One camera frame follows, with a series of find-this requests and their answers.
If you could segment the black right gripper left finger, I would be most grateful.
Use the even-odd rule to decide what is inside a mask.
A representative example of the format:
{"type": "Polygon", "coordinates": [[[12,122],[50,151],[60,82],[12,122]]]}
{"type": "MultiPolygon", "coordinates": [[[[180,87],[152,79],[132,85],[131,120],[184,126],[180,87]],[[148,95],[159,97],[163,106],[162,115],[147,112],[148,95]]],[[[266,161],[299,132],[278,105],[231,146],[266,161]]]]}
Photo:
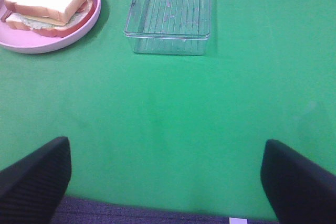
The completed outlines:
{"type": "Polygon", "coordinates": [[[1,171],[1,223],[50,223],[71,178],[69,139],[57,137],[1,171]]]}

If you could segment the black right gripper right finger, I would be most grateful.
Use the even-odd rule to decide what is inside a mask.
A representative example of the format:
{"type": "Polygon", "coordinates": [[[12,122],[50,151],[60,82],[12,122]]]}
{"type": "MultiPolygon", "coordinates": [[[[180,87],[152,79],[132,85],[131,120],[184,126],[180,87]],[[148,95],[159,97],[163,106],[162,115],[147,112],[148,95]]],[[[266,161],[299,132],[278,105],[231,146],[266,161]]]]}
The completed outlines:
{"type": "Polygon", "coordinates": [[[335,175],[281,141],[266,141],[260,180],[280,223],[335,223],[335,175]]]}

